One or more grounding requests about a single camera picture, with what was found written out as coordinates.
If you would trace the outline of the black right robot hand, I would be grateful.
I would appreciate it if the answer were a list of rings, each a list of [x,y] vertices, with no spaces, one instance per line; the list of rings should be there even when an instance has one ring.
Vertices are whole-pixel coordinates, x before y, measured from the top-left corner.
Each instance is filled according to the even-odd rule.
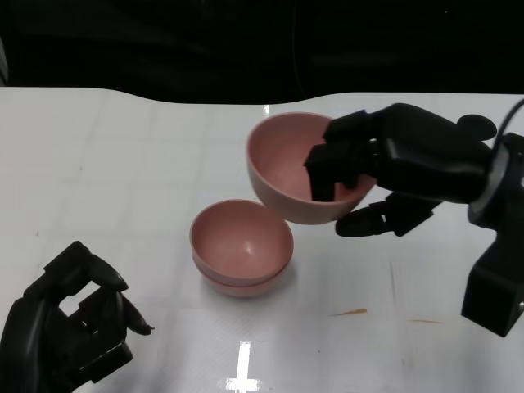
[[[404,236],[441,202],[467,205],[481,195],[491,158],[485,142],[496,132],[481,115],[452,122],[402,103],[331,120],[304,163],[312,198],[333,201],[338,183],[354,190],[368,175],[390,195],[338,219],[337,235]]]

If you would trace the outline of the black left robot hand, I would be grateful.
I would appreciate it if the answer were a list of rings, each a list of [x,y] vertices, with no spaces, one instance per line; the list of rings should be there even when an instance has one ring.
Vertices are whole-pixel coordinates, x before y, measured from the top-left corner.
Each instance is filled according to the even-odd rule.
[[[71,243],[16,300],[1,339],[3,392],[72,392],[129,363],[128,331],[153,328],[128,284],[82,242]]]

